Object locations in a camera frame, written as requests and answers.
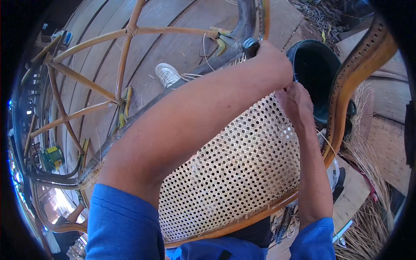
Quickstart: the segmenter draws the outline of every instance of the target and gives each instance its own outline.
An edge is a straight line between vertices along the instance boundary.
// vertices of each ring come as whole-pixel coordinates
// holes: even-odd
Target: forearm
[[[278,63],[262,62],[256,57],[172,91],[113,145],[100,174],[100,183],[136,195],[157,207],[160,184],[169,173],[255,102],[291,82],[289,66],[279,72]],[[117,178],[114,174],[117,172],[123,178]],[[126,180],[140,187],[125,184]]]
[[[296,128],[300,144],[300,229],[324,217],[332,217],[332,193],[320,153],[314,123]]]

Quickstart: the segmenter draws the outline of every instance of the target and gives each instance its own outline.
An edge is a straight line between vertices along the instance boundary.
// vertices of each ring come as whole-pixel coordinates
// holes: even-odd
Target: cane webbing
[[[299,174],[297,136],[271,94],[164,179],[159,198],[164,241],[244,218],[295,188]]]

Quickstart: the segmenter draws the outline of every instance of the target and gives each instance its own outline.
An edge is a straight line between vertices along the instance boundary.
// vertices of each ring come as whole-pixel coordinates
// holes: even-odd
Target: wooden beam
[[[98,84],[96,84],[95,82],[87,79],[86,77],[82,76],[81,74],[75,72],[74,70],[68,68],[67,66],[64,66],[62,64],[55,64],[51,61],[45,61],[45,64],[53,67],[54,69],[62,72],[64,75],[71,77],[73,79],[75,79],[76,81],[78,81],[79,83],[87,86],[88,88],[100,93],[101,95],[103,95],[104,97],[106,97],[107,99],[113,101],[116,104],[119,104],[121,102],[118,102],[116,100],[116,97],[113,93],[110,93],[109,91],[103,89],[102,87],[100,87]]]
[[[101,36],[97,36],[95,38],[92,38],[88,41],[85,41],[83,43],[80,43],[78,45],[75,45],[74,47],[66,50],[65,52],[59,54],[53,59],[53,63],[60,63],[64,59],[72,56],[73,54],[79,52],[80,50],[83,50],[85,48],[91,47],[92,45],[95,45],[100,42],[105,42],[108,40],[116,39],[118,37],[124,36],[126,34],[125,29],[120,29],[114,32],[109,32]]]

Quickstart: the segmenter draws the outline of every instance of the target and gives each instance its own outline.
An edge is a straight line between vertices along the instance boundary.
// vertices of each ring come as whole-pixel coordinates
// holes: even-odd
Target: finger
[[[276,90],[275,91],[275,97],[278,100],[283,100],[284,98],[286,98],[286,96],[287,96],[287,92],[284,91],[283,89],[282,90]]]

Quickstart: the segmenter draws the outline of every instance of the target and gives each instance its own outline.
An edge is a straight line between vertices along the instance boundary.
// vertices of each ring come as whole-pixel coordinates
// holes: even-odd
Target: shoe
[[[178,71],[167,63],[160,63],[155,69],[156,75],[159,78],[165,89],[172,86],[175,82],[181,79]]]

